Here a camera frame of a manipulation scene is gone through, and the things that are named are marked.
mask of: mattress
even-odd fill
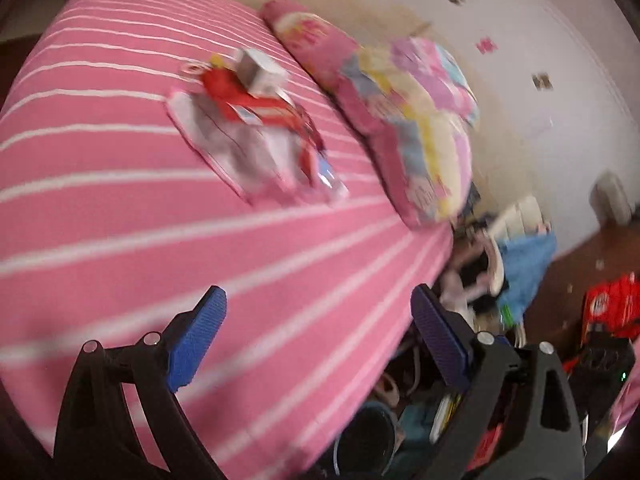
[[[289,71],[350,190],[249,206],[180,136],[180,67],[260,48]],[[209,285],[228,315],[177,397],[232,480],[309,466],[369,393],[451,248],[411,232],[356,135],[255,12],[232,0],[70,0],[0,113],[0,377],[52,448],[82,343],[132,344]],[[150,459],[150,431],[127,391]]]

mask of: white wall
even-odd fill
[[[640,48],[613,0],[397,1],[433,23],[476,92],[474,159],[498,206],[531,190],[566,251],[598,229],[589,196],[603,170],[640,201]],[[483,56],[485,36],[498,50]],[[536,90],[537,72],[553,91]]]

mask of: blue cloth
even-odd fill
[[[385,478],[390,480],[412,478],[430,462],[433,445],[429,441],[429,434],[439,405],[439,400],[429,404],[420,402],[409,404],[404,409],[399,421],[404,431],[404,442],[385,473]]]
[[[515,322],[522,321],[524,311],[536,297],[557,246],[553,231],[498,243],[509,288],[498,297],[497,304],[501,311],[507,307]]]

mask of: wooden floor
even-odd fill
[[[597,260],[604,262],[602,270],[596,268]],[[588,288],[632,271],[640,276],[640,224],[603,228],[551,264],[525,316],[527,338],[549,341],[561,356],[571,355],[579,342]]]

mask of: pillow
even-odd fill
[[[358,43],[292,0],[271,0],[262,6],[260,16],[311,77],[333,93],[340,67],[357,50]]]
[[[359,47],[292,0],[271,0],[260,15],[366,138],[402,220],[455,218],[471,184],[478,105],[453,57],[425,38]]]
[[[443,52],[423,39],[361,47],[342,67],[335,91],[343,113],[366,137],[396,211],[412,228],[455,218],[471,183],[466,132],[478,108]]]

